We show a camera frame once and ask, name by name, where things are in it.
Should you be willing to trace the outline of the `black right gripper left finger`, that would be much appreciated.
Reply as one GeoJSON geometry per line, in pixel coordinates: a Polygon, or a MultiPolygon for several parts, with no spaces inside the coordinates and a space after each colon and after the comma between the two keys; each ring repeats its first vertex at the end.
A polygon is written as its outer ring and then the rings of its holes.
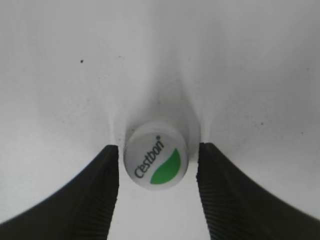
{"type": "Polygon", "coordinates": [[[2,240],[106,240],[119,191],[119,148],[107,145],[70,182],[1,223],[2,240]]]}

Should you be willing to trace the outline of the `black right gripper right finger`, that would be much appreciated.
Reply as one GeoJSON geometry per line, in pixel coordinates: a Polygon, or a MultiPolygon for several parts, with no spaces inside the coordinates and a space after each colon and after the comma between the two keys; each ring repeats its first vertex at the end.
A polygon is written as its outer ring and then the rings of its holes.
{"type": "Polygon", "coordinates": [[[213,143],[199,144],[196,180],[212,240],[318,240],[320,221],[237,168],[213,143]]]}

